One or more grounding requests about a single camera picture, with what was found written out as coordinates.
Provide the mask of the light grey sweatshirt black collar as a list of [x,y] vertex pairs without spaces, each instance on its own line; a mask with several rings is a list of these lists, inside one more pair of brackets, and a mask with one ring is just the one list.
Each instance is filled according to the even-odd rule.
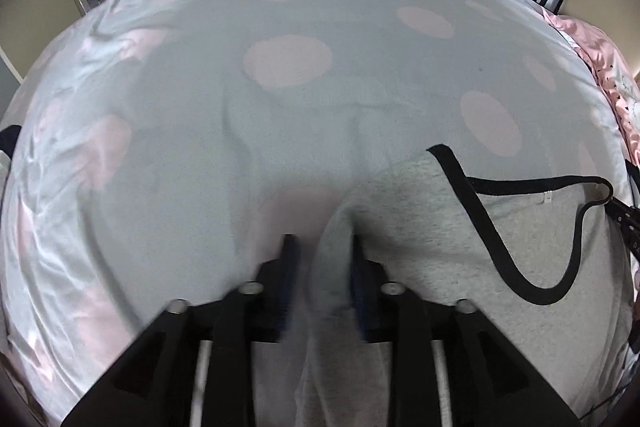
[[471,178],[449,147],[354,188],[324,231],[308,287],[299,426],[379,426],[390,352],[365,343],[349,299],[354,236],[420,297],[477,305],[561,399],[584,415],[620,381],[631,276],[598,176]]

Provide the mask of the light pink cloud pillow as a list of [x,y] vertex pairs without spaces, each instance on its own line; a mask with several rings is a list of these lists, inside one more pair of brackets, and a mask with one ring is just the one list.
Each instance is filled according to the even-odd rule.
[[612,107],[625,144],[626,158],[639,166],[639,87],[622,52],[600,28],[579,18],[555,15],[542,9],[542,17],[567,38],[589,68],[594,81]]

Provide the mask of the grey pink-dotted bed sheet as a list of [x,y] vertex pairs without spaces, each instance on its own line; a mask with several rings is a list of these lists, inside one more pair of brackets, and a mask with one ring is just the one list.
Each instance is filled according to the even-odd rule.
[[[433,146],[471,178],[598,176],[632,202],[612,107],[542,9],[108,0],[62,32],[1,123],[1,369],[26,417],[299,426],[320,239],[354,188]],[[290,321],[254,341],[255,277],[285,234]],[[591,426],[626,390],[631,329],[616,388],[577,415],[475,303],[384,269],[380,426],[495,426],[510,401],[514,426]]]

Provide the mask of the cream padded headboard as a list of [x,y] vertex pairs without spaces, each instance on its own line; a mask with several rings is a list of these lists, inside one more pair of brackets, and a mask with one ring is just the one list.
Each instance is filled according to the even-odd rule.
[[580,18],[602,29],[639,79],[639,0],[564,0],[560,13]]

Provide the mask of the beige room door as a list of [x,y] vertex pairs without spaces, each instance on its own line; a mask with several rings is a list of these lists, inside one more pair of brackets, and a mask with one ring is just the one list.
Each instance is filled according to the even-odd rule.
[[25,77],[44,48],[84,16],[77,0],[1,0],[1,49]]

